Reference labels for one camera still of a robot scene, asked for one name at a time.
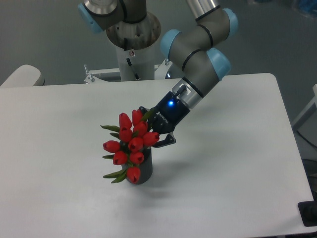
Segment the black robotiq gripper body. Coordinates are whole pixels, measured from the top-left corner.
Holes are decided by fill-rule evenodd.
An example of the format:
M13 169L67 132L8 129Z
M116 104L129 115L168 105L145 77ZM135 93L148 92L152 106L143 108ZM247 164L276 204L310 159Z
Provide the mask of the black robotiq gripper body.
M168 92L159 103L151 108L153 111L148 122L154 132L167 134L173 132L175 127L189 114L190 109L172 92Z

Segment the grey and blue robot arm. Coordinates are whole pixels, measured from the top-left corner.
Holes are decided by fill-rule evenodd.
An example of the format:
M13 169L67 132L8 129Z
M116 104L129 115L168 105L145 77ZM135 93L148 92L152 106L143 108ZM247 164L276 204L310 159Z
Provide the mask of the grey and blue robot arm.
M176 29L164 35L159 20L144 0L85 0L78 11L92 32L106 32L116 47L122 81L153 79L157 70L151 47L160 43L166 62L184 76L155 106L148 123L166 138L160 148L175 143L173 131L199 101L230 71L228 59L215 46L238 30L235 13L216 0L187 2L196 26L188 33Z

